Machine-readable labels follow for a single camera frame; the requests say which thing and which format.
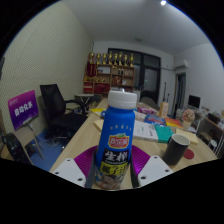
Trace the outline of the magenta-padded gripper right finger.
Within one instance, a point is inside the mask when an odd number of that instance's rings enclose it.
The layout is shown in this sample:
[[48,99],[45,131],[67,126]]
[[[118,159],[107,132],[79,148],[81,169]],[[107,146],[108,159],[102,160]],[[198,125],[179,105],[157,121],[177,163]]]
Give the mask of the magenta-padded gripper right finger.
[[131,182],[134,188],[143,187],[173,173],[158,156],[150,156],[137,146],[132,146]]

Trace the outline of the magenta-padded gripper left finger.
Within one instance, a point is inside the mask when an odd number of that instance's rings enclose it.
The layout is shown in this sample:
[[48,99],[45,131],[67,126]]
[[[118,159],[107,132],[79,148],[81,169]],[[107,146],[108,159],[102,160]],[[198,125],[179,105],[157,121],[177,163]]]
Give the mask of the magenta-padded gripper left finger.
[[84,188],[92,188],[95,179],[95,151],[93,146],[75,158],[66,158],[53,174]]

